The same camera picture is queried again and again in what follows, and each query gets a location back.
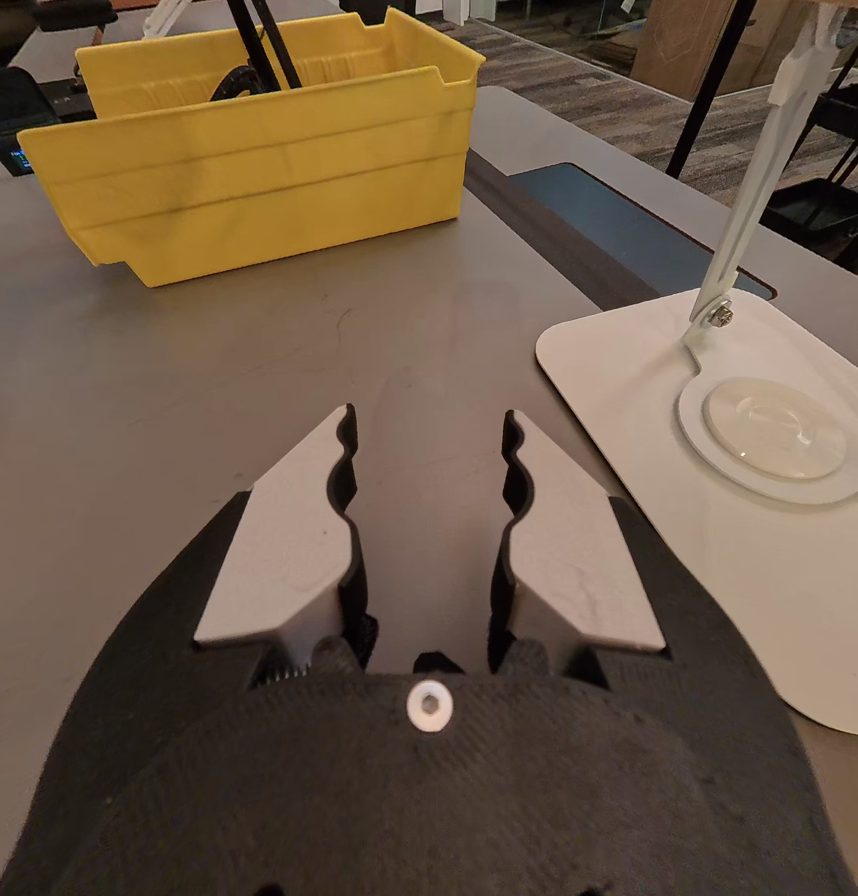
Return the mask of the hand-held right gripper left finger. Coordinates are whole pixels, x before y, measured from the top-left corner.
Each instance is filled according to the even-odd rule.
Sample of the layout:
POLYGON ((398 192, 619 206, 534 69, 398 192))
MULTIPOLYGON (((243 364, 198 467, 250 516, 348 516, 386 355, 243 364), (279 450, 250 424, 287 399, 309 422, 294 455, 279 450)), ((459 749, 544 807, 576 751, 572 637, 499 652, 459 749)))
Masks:
POLYGON ((360 667, 378 621, 346 509, 356 495, 356 409, 344 404, 254 482, 194 633, 201 647, 263 643, 306 668, 341 636, 360 667))

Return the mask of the yellow plastic storage bin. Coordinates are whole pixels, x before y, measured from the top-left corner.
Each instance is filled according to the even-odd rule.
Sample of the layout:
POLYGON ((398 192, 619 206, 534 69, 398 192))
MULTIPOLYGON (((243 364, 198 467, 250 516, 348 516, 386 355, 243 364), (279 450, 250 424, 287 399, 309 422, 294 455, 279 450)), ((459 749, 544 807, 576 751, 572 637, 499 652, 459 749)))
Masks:
POLYGON ((212 101, 236 28, 76 51, 93 120, 21 150, 94 265, 148 287, 412 230, 460 211, 485 58, 395 9, 278 23, 301 87, 212 101))

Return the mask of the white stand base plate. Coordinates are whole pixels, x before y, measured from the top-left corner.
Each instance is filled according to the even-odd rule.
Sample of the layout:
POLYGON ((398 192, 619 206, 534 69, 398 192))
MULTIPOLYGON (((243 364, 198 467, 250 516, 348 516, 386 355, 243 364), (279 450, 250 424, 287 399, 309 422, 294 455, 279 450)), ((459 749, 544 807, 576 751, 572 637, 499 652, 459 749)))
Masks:
POLYGON ((858 735, 858 368, 751 293, 688 346, 697 289, 546 330, 537 360, 678 559, 744 636, 780 697, 858 735), (794 387, 840 423, 843 464, 763 476, 708 431, 703 401, 749 377, 794 387))

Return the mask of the brown cardboard box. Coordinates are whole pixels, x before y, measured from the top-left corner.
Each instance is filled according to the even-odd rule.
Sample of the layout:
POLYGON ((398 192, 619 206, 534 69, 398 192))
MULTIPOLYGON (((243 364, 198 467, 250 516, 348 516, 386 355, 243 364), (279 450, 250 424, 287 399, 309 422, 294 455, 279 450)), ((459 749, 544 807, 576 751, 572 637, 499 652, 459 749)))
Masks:
MULTIPOLYGON (((658 91, 696 99, 718 42, 736 3, 733 1, 654 1, 640 30, 631 77, 658 91)), ((717 95, 745 90, 758 63, 762 9, 753 3, 742 39, 729 62, 717 95)))

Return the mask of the black utility cart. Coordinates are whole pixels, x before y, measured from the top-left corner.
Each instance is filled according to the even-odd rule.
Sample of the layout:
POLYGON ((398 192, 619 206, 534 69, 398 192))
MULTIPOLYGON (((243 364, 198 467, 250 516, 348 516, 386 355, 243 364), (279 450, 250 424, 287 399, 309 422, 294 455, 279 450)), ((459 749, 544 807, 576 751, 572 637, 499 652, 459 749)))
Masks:
POLYGON ((858 166, 858 84, 831 89, 818 98, 792 155, 816 127, 849 139, 849 146, 826 177, 777 189, 760 223, 807 247, 849 237, 836 263, 853 271, 858 264, 858 192, 846 182, 858 166))

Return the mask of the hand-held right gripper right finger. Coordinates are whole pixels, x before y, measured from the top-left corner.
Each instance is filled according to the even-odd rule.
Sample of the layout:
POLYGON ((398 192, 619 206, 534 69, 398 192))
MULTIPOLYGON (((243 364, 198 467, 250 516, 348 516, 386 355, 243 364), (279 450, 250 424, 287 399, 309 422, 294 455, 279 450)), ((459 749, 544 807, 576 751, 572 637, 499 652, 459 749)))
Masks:
POLYGON ((591 646, 657 654, 667 642, 610 495, 525 413, 506 412, 502 496, 512 513, 492 574, 487 661, 540 642, 556 673, 591 646))

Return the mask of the black electronic device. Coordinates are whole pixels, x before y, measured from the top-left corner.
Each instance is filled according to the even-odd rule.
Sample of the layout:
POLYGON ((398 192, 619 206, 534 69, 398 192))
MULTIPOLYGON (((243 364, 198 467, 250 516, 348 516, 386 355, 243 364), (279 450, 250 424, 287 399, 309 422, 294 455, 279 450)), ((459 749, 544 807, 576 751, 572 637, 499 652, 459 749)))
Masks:
POLYGON ((20 132, 96 118, 77 66, 71 77, 44 84, 18 66, 0 67, 0 163, 12 176, 33 173, 20 132))

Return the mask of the black pole stand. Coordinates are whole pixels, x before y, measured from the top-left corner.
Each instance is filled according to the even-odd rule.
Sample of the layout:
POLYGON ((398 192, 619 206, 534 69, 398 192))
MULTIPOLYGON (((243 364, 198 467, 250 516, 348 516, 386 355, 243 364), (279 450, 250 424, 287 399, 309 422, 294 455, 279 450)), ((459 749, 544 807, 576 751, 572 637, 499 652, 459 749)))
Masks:
POLYGON ((696 142, 706 116, 710 111, 717 90, 722 83, 728 65, 735 54, 748 22, 753 14, 756 1, 737 1, 726 21, 726 26, 717 42, 710 64, 704 74, 701 87, 686 119, 675 149, 666 168, 666 174, 677 180, 682 173, 694 143, 696 142))

